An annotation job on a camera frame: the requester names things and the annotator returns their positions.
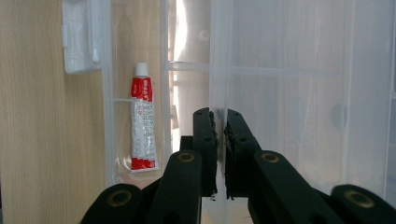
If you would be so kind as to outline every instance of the tube cap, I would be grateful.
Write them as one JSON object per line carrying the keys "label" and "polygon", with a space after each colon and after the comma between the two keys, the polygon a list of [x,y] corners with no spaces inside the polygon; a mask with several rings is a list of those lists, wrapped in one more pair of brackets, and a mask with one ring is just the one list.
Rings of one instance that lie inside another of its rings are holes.
{"label": "tube cap", "polygon": [[135,69],[135,75],[137,77],[148,77],[148,65],[146,63],[137,63]]}

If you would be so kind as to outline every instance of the plastic container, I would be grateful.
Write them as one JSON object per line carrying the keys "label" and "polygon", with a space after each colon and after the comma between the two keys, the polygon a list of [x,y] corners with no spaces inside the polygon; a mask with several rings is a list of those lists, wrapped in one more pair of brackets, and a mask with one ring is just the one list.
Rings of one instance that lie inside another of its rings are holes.
{"label": "plastic container", "polygon": [[[100,2],[108,185],[142,188],[162,175],[132,174],[123,162],[133,65],[142,61],[158,74],[160,167],[192,134],[193,111],[209,106],[222,133],[230,108],[314,188],[351,183],[396,206],[394,0]],[[219,194],[203,201],[203,220],[249,223],[246,200],[225,200],[222,159]]]}

